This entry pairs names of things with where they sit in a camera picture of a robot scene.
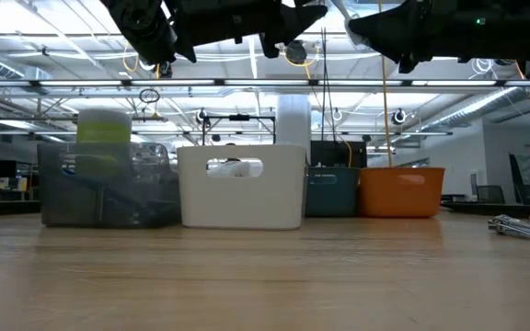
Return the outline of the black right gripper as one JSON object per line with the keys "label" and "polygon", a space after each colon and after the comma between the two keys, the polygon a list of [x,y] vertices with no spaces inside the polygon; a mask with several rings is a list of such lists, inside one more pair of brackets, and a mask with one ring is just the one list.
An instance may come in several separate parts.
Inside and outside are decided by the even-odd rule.
{"label": "black right gripper", "polygon": [[353,18],[347,27],[364,46],[398,63],[409,74],[434,57],[466,63],[477,57],[475,0],[404,0],[394,8]]}

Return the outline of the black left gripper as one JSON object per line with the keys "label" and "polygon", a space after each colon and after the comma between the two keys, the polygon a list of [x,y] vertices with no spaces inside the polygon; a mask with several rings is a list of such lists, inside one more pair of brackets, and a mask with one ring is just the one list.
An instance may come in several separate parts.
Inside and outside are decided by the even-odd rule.
{"label": "black left gripper", "polygon": [[257,35],[266,49],[289,43],[328,12],[326,6],[282,5],[281,0],[176,0],[175,52],[195,63],[195,48]]}

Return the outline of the bag of cotton balls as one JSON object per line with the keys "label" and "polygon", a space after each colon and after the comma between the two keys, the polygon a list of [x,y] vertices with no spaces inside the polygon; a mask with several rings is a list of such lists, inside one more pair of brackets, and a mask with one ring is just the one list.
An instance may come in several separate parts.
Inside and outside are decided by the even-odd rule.
{"label": "bag of cotton balls", "polygon": [[207,170],[210,177],[249,177],[250,163],[239,159],[227,159],[225,162]]}

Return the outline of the long horizontal light bar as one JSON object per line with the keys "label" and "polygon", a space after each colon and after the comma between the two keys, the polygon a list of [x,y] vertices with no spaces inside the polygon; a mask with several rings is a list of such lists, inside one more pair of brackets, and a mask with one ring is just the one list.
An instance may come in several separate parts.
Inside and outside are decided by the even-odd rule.
{"label": "long horizontal light bar", "polygon": [[530,80],[372,80],[372,79],[168,79],[168,80],[0,80],[0,87],[530,87]]}

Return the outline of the white pillar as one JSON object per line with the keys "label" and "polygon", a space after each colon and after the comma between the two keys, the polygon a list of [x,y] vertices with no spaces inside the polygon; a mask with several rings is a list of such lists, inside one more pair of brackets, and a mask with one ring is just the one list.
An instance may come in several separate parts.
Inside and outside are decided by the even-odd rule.
{"label": "white pillar", "polygon": [[310,146],[311,105],[308,95],[277,97],[276,142]]}

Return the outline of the large black monitor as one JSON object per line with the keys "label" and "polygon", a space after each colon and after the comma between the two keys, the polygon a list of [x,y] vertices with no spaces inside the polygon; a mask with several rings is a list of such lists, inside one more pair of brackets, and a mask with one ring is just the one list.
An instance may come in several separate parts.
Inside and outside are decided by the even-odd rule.
{"label": "large black monitor", "polygon": [[366,168],[366,143],[312,141],[310,148],[310,165]]}

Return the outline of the orange plastic bin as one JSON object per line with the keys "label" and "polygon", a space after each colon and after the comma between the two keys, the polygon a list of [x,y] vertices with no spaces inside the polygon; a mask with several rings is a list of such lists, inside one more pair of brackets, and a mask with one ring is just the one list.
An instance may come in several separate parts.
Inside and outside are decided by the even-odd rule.
{"label": "orange plastic bin", "polygon": [[370,218],[431,218],[439,213],[442,167],[373,167],[360,171],[358,212]]}

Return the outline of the teal plastic bin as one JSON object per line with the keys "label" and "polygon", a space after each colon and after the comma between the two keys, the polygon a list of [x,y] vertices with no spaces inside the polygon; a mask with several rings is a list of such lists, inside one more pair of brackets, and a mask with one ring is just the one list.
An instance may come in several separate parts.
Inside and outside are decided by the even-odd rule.
{"label": "teal plastic bin", "polygon": [[305,198],[306,217],[353,217],[357,212],[360,169],[310,167]]}

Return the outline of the black office chair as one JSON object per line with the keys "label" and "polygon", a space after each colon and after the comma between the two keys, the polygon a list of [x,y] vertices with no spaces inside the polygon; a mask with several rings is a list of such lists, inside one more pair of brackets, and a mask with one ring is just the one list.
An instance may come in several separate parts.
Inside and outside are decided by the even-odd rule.
{"label": "black office chair", "polygon": [[530,157],[509,154],[513,192],[517,203],[530,205]]}
{"label": "black office chair", "polygon": [[505,197],[501,186],[477,186],[477,200],[484,204],[504,204]]}

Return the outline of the white plastic bin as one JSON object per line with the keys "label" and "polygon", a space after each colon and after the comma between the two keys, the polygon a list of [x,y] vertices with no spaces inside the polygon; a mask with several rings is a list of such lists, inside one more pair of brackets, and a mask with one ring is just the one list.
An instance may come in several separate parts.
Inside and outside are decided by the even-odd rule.
{"label": "white plastic bin", "polygon": [[[304,219],[306,149],[298,145],[189,146],[177,150],[182,224],[189,228],[295,230]],[[227,159],[249,177],[210,177]]]}

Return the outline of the green wipes canister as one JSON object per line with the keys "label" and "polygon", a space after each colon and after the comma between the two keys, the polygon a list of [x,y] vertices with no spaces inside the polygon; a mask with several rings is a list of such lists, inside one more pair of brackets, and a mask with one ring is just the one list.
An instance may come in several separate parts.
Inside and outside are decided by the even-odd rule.
{"label": "green wipes canister", "polygon": [[77,117],[75,171],[106,176],[124,164],[131,151],[132,119],[111,110],[83,110]]}

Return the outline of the grey translucent plastic bin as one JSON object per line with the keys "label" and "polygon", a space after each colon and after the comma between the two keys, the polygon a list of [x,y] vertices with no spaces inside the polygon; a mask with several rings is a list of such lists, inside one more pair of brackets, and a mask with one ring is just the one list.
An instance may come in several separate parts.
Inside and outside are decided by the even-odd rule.
{"label": "grey translucent plastic bin", "polygon": [[157,228],[181,223],[179,174],[158,143],[38,146],[47,227]]}

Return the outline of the black metal gantry frame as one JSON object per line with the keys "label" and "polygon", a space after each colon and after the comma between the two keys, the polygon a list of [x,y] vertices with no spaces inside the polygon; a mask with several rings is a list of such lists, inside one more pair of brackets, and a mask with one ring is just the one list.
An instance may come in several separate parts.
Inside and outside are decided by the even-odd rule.
{"label": "black metal gantry frame", "polygon": [[204,115],[202,122],[202,145],[206,144],[206,137],[209,134],[223,135],[222,132],[213,131],[213,129],[222,121],[245,122],[256,120],[272,137],[272,142],[277,143],[277,121],[274,116],[254,116],[248,114],[232,114],[226,116],[209,116]]}

